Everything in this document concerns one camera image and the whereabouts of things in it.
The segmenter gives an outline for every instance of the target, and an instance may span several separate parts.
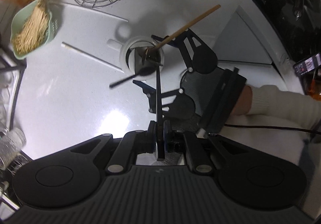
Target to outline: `ribbed black surface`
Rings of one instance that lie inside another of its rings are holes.
[[[242,207],[210,177],[186,166],[133,166],[127,174],[108,177],[83,203],[56,210],[23,206],[5,223],[308,224],[311,219],[296,207],[276,212]]]
[[[203,115],[223,73],[222,68],[216,67],[213,72],[206,75],[186,72],[183,76],[181,88],[184,88],[185,94],[193,99],[196,114]]]

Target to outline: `glass cup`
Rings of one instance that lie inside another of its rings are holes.
[[[5,170],[25,146],[27,140],[24,133],[14,128],[0,139],[0,169]]]

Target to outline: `wooden stick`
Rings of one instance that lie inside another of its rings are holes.
[[[152,49],[149,49],[148,50],[149,53],[151,51],[155,51],[155,50],[161,48],[162,46],[166,45],[167,43],[172,41],[175,37],[177,37],[181,33],[183,33],[187,28],[190,28],[191,26],[195,25],[197,22],[201,21],[203,18],[207,17],[209,14],[213,13],[215,10],[218,10],[219,8],[220,8],[220,5],[216,5],[215,7],[211,8],[210,10],[206,11],[205,13],[203,13],[200,16],[198,16],[197,18],[195,18],[194,20],[188,22],[185,26],[183,26],[182,28],[178,29],[174,34],[172,34],[171,36],[165,38],[162,42],[158,43]]]

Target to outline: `white sleeve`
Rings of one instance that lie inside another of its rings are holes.
[[[321,119],[321,101],[310,96],[280,91],[276,86],[251,87],[252,106],[248,114],[287,119],[311,129]]]

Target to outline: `black cable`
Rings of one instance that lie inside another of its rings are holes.
[[[281,126],[265,126],[265,125],[235,125],[235,124],[224,124],[226,127],[233,128],[254,128],[254,129],[277,129],[277,130],[289,130],[289,131],[302,131],[307,133],[314,133],[321,135],[321,132],[315,130],[300,129],[294,127],[281,127]]]

